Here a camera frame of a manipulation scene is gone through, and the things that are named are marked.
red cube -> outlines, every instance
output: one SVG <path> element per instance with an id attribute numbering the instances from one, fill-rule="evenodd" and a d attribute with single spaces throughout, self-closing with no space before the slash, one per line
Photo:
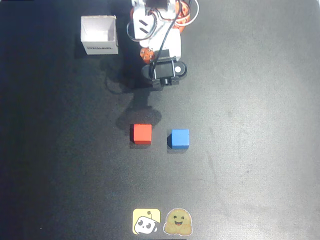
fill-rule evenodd
<path id="1" fill-rule="evenodd" d="M 135 144 L 148 145 L 151 144 L 152 125 L 151 124 L 135 124 L 133 126 L 133 141 Z"/>

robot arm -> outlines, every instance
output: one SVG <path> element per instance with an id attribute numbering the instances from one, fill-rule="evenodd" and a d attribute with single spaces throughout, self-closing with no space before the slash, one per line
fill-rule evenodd
<path id="1" fill-rule="evenodd" d="M 128 36 L 141 46 L 140 56 L 147 64 L 142 75 L 154 87 L 178 84 L 186 76 L 181 58 L 181 33 L 190 21 L 190 7 L 183 0 L 131 0 Z M 129 34 L 133 23 L 134 37 Z"/>

robot face sticker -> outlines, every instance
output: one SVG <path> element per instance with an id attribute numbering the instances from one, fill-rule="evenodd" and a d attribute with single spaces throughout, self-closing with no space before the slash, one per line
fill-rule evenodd
<path id="1" fill-rule="evenodd" d="M 133 211 L 132 231 L 136 235 L 155 233 L 160 223 L 158 209 L 137 208 Z"/>
<path id="2" fill-rule="evenodd" d="M 134 230 L 137 234 L 150 234 L 156 232 L 158 228 L 156 227 L 156 221 L 151 218 L 141 216 L 134 226 Z"/>
<path id="3" fill-rule="evenodd" d="M 171 210 L 166 216 L 163 231 L 169 235 L 191 235 L 193 229 L 189 212 L 183 208 L 175 208 Z"/>

open box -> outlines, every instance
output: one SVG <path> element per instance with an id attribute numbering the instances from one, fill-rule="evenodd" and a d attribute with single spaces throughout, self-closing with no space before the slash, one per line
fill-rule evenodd
<path id="1" fill-rule="evenodd" d="M 88 55 L 118 54 L 116 16 L 82 16 L 81 42 Z"/>

blue cube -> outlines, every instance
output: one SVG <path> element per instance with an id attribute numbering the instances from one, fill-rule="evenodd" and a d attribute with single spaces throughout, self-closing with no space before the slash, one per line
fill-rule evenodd
<path id="1" fill-rule="evenodd" d="M 171 134 L 172 149 L 189 148 L 189 129 L 173 129 Z"/>

